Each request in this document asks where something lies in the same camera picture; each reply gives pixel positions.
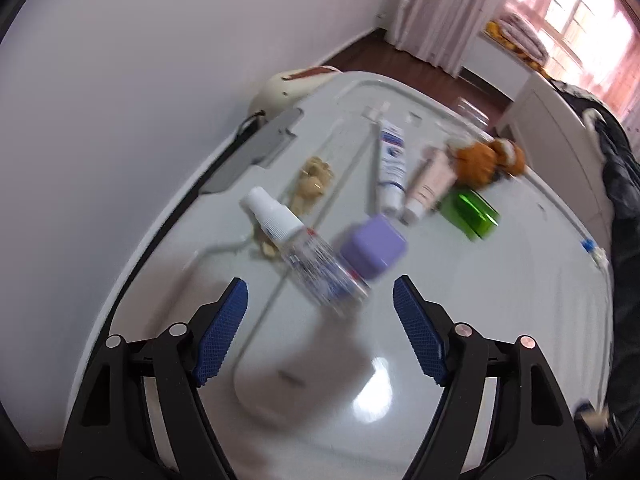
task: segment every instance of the wooden floor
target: wooden floor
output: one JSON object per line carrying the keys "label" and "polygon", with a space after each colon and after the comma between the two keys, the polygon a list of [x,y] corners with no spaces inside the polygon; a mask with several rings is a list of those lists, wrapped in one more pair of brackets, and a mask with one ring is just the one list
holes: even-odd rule
{"label": "wooden floor", "polygon": [[407,52],[396,50],[384,40],[383,31],[380,30],[348,46],[327,64],[343,72],[363,70],[386,75],[452,109],[457,99],[463,97],[489,117],[489,128],[494,126],[511,103],[496,90],[481,89],[461,77],[453,78]]}

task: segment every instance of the green container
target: green container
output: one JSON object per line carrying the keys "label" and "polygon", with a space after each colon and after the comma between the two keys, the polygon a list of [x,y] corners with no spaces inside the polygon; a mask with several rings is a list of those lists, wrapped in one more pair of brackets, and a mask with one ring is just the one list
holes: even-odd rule
{"label": "green container", "polygon": [[474,190],[454,187],[442,200],[440,213],[470,240],[486,238],[498,225],[500,214]]}

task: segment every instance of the black fabric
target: black fabric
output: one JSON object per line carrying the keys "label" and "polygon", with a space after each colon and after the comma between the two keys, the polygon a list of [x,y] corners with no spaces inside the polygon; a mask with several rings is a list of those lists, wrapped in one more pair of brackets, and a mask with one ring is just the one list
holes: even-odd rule
{"label": "black fabric", "polygon": [[640,165],[625,131],[598,100],[558,89],[582,116],[595,108],[605,119],[596,122],[605,157],[602,171],[607,196],[613,204],[610,259],[614,277],[613,359],[607,402],[626,428],[640,413]]}

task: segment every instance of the blue gripper pad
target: blue gripper pad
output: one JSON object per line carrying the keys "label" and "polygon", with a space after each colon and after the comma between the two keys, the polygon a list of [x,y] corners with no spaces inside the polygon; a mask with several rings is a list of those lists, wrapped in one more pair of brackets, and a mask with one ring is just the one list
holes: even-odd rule
{"label": "blue gripper pad", "polygon": [[220,371],[222,361],[246,311],[248,300],[246,283],[239,280],[198,344],[198,362],[191,373],[198,387]]}
{"label": "blue gripper pad", "polygon": [[400,278],[394,283],[394,307],[423,373],[444,386],[447,366],[442,339],[422,310],[420,301]]}

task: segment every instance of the purple box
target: purple box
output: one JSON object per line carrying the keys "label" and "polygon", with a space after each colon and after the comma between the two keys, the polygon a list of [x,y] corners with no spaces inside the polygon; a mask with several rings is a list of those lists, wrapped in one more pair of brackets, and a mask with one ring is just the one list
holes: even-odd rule
{"label": "purple box", "polygon": [[365,280],[376,278],[406,251],[406,240],[384,215],[364,222],[340,248],[340,256]]}

